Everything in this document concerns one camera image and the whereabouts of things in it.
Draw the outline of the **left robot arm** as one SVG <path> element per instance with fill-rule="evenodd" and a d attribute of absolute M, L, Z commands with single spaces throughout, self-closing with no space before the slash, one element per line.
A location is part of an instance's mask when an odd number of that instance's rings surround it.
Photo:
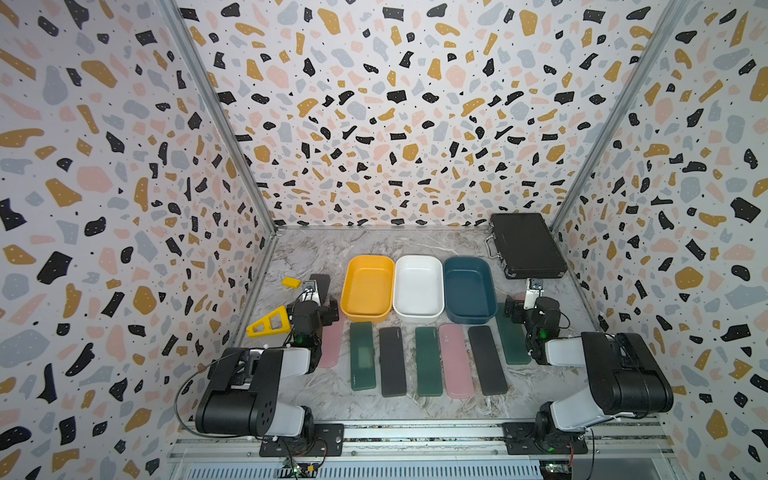
<path fill-rule="evenodd" d="M 297 298 L 276 310 L 287 332 L 283 346 L 232 347 L 213 363 L 194 414 L 206 436 L 258 437 L 312 442 L 315 422 L 308 407 L 278 400 L 281 381 L 313 373 L 323 349 L 323 330 L 339 320 L 328 294 L 330 277 L 313 274 Z"/>

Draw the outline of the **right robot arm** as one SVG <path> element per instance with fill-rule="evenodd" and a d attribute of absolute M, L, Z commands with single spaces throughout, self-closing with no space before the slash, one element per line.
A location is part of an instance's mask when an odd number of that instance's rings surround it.
<path fill-rule="evenodd" d="M 533 279 L 523 294 L 505 299 L 502 318 L 523 334 L 522 351 L 537 364 L 586 371 L 586 387 L 540 407 L 533 423 L 536 440 L 578 436 L 617 418 L 642 419 L 671 410 L 673 389 L 640 335 L 592 331 L 561 336 L 561 321 L 569 317 Z"/>

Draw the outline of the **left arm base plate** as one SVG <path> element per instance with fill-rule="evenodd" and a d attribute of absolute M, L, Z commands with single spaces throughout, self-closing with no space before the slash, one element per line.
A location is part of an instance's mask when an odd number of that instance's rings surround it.
<path fill-rule="evenodd" d="M 262 440 L 259 456 L 339 457 L 343 450 L 344 431 L 342 423 L 319 423 L 304 428 L 296 437 L 266 437 Z"/>

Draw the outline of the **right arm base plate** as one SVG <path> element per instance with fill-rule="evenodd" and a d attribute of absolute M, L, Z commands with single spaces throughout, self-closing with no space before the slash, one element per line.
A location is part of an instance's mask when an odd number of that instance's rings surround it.
<path fill-rule="evenodd" d="M 587 443 L 577 432 L 563 432 L 535 422 L 505 422 L 502 440 L 508 455 L 586 454 Z"/>

